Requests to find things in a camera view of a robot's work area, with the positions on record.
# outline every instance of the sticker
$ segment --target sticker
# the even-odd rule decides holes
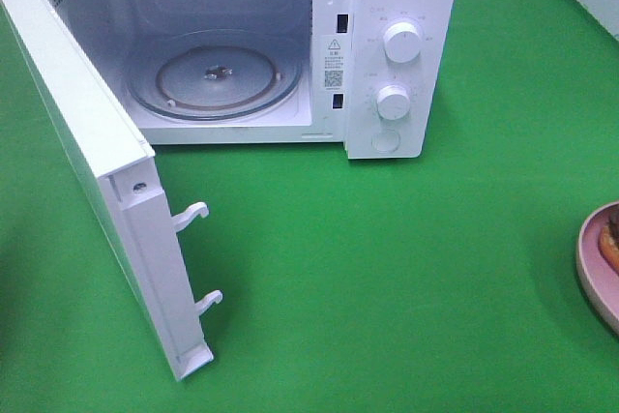
[[[322,87],[329,91],[339,91],[344,87],[344,63],[347,38],[343,35],[323,36],[321,42],[322,54]]]

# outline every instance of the open microwave door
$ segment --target open microwave door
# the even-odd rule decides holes
[[[213,359],[176,233],[208,214],[171,216],[155,153],[48,0],[1,0],[65,152],[176,379]]]

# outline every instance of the white microwave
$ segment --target white microwave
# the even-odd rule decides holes
[[[177,379],[213,359],[150,144],[421,153],[453,0],[2,0]]]

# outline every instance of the green surface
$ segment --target green surface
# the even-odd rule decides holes
[[[616,411],[575,241],[617,198],[618,70],[573,0],[456,0],[417,160],[156,148],[224,293],[176,383],[0,18],[0,411]]]

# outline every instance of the control knob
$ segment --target control knob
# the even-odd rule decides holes
[[[410,62],[422,49],[423,35],[421,28],[411,21],[393,24],[383,34],[385,54],[392,62]]]
[[[398,120],[410,111],[410,97],[402,86],[383,87],[376,95],[378,114],[386,120]]]

